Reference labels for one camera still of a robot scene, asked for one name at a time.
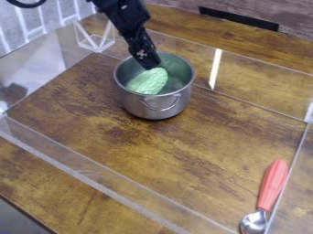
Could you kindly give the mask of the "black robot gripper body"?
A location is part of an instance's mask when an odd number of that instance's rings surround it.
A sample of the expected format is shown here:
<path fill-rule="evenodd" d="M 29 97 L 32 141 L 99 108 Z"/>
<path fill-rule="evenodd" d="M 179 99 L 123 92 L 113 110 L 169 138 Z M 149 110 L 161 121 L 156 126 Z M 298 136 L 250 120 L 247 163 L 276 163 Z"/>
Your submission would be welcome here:
<path fill-rule="evenodd" d="M 149 12 L 143 0 L 86 0 L 100 13 L 107 15 L 115 28 L 127 40 L 136 40 L 149 20 Z"/>

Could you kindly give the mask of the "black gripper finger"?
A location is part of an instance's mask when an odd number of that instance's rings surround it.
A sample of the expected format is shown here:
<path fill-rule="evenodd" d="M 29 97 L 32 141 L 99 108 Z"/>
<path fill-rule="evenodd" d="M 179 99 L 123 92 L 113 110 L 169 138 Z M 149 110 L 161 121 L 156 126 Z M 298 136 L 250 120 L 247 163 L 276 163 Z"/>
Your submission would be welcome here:
<path fill-rule="evenodd" d="M 125 38 L 125 42 L 129 54 L 143 69 L 149 70 L 156 68 L 161 60 L 145 28 L 140 27 L 135 34 Z"/>

